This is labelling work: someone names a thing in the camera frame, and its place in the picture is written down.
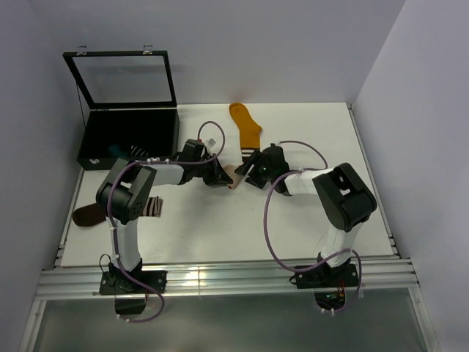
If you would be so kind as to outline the beige red reindeer sock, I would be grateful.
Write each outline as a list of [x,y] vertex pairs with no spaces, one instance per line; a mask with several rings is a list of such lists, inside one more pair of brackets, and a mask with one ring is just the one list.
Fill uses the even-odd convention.
[[227,164],[224,166],[225,173],[227,173],[228,176],[232,179],[232,183],[227,186],[231,190],[234,190],[235,188],[237,188],[237,186],[240,184],[240,182],[244,178],[243,175],[239,175],[235,172],[236,168],[237,166],[232,165],[232,164]]

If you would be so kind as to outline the black white striped ankle sock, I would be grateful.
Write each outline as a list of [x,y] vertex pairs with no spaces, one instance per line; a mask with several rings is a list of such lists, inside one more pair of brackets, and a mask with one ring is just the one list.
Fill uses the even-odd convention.
[[132,158],[148,158],[149,153],[138,145],[131,145],[129,149],[129,156]]

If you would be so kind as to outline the teal sock with red heel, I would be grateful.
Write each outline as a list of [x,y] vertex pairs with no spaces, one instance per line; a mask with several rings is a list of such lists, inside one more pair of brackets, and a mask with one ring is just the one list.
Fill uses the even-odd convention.
[[109,146],[108,153],[113,158],[127,158],[129,156],[129,152],[126,149],[122,149],[118,144]]

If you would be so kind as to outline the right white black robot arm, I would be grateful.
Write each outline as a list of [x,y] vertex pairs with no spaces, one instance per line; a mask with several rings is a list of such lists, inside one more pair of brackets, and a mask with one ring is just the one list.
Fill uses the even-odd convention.
[[263,151],[256,150],[234,171],[245,177],[247,183],[262,189],[271,188],[267,198],[274,193],[292,197],[316,196],[329,221],[325,245],[318,254],[317,263],[310,266],[290,267],[274,252],[268,233],[268,209],[263,212],[263,230],[267,248],[273,259],[292,272],[291,283],[298,289],[361,286],[361,264],[353,264],[356,256],[353,244],[362,225],[377,209],[377,200],[365,182],[349,163],[334,168],[291,169],[279,144]]

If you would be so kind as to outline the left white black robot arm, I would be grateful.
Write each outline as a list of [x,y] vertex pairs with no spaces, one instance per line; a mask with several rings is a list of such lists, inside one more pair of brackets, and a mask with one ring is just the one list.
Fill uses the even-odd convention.
[[165,161],[119,158],[96,193],[111,231],[112,254],[102,274],[99,294],[163,293],[167,272],[145,271],[138,246],[138,220],[147,209],[152,188],[180,186],[198,177],[209,187],[233,184],[210,147],[189,139],[181,152]]

